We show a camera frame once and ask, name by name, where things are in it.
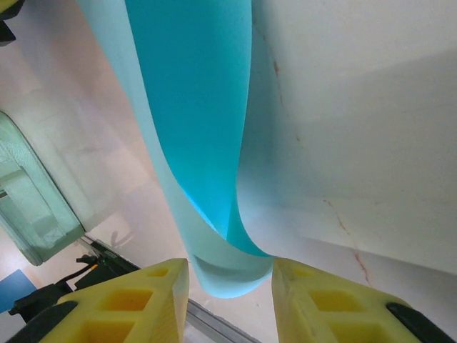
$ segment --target yellow foam block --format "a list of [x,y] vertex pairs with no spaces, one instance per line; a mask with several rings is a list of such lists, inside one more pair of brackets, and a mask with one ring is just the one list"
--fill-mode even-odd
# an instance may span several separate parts
[[78,305],[41,343],[182,342],[186,259],[170,259],[60,298]]
[[0,0],[0,13],[5,9],[9,9],[13,6],[18,0]]
[[272,290],[280,343],[420,343],[387,310],[407,305],[390,294],[282,258]]

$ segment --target white surface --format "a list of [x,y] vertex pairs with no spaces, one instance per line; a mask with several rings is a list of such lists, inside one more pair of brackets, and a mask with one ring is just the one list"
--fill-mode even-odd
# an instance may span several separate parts
[[214,341],[186,323],[186,327],[184,328],[184,343],[214,343]]
[[[255,1],[238,185],[248,232],[267,252],[398,295],[454,338],[455,6]],[[140,267],[185,257],[129,103],[76,3],[27,1],[9,26],[18,41],[0,49],[0,109],[90,235]],[[276,342],[269,282],[221,300],[191,272],[190,296]]]
[[19,314],[10,316],[7,311],[0,313],[0,343],[12,338],[24,325],[25,321]]

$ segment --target reddish stain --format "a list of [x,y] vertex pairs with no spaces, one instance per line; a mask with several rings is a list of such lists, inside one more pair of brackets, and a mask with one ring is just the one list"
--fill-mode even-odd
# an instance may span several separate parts
[[278,62],[276,62],[276,60],[273,62],[273,67],[274,67],[274,73],[276,74],[276,76],[278,76],[279,66],[278,66]]
[[366,283],[371,287],[370,280],[368,278],[368,270],[366,270],[366,267],[363,265],[362,261],[360,260],[360,255],[358,252],[353,252],[354,257],[356,258],[358,265],[360,266],[360,269],[362,269],[363,274],[365,275],[365,281]]
[[348,236],[350,236],[349,231],[348,231],[347,228],[344,226],[344,224],[343,224],[343,222],[341,221],[341,218],[340,218],[338,212],[335,210],[335,207],[333,207],[332,203],[331,203],[329,200],[327,200],[327,199],[324,199],[323,202],[325,202],[327,205],[329,205],[329,206],[332,208],[332,210],[335,212],[335,215],[336,215],[336,218],[337,218],[337,220],[338,220],[339,226],[344,230],[344,232],[345,232]]

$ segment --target blue cloth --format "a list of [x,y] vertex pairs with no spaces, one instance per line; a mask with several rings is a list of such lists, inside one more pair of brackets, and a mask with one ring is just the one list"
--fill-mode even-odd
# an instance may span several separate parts
[[126,92],[203,289],[272,270],[243,227],[236,171],[251,65],[249,0],[79,0]]
[[19,269],[0,281],[0,313],[10,310],[17,299],[36,291],[34,284]]

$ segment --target black cable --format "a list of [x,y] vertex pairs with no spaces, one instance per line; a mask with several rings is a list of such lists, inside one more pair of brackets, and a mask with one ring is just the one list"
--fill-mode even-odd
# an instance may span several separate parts
[[69,276],[67,277],[64,277],[62,280],[59,280],[56,284],[60,284],[61,282],[67,282],[71,279],[74,279],[75,277],[78,277],[79,275],[87,272],[88,270],[90,270],[90,268],[92,268],[93,266],[95,266],[97,264],[97,262],[92,262],[92,263],[89,263],[88,265],[86,265],[83,269],[73,273],[73,274],[70,274]]

